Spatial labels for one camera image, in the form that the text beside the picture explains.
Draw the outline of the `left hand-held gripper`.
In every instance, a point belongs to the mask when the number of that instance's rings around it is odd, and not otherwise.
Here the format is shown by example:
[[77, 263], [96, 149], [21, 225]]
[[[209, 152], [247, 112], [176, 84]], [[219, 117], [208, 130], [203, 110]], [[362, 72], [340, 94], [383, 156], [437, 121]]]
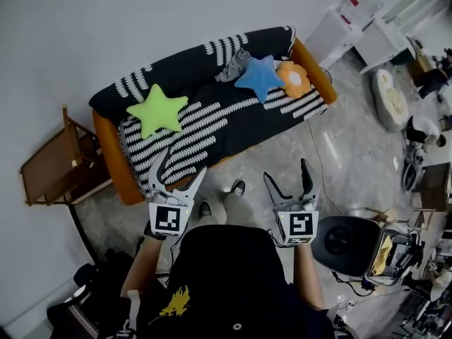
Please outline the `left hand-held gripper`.
[[165, 148], [156, 157], [148, 172], [150, 229], [156, 235], [179, 237], [186, 229], [194, 205], [194, 196], [206, 175], [207, 167], [197, 171], [184, 187], [167, 192], [162, 175], [169, 157], [170, 150]]

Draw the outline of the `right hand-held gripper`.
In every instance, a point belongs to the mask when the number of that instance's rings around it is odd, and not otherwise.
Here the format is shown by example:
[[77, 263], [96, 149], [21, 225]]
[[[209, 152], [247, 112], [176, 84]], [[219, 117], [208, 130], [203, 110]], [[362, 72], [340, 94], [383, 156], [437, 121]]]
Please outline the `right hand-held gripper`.
[[292, 201], [292, 195], [282, 193], [274, 178], [267, 172], [263, 180], [275, 207], [275, 220], [280, 230], [282, 246], [310, 244], [316, 238], [319, 212], [316, 203], [320, 194], [317, 171], [305, 159], [301, 160], [303, 201]]

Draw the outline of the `person's left hand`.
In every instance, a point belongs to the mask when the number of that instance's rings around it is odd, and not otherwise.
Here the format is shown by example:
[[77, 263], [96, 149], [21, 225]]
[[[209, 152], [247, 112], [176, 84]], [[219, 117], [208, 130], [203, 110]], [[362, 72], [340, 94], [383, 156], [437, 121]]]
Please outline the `person's left hand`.
[[151, 230], [150, 222], [147, 221], [143, 234], [148, 237], [152, 237], [153, 239], [164, 241], [166, 240], [166, 236], [163, 234], [156, 234]]

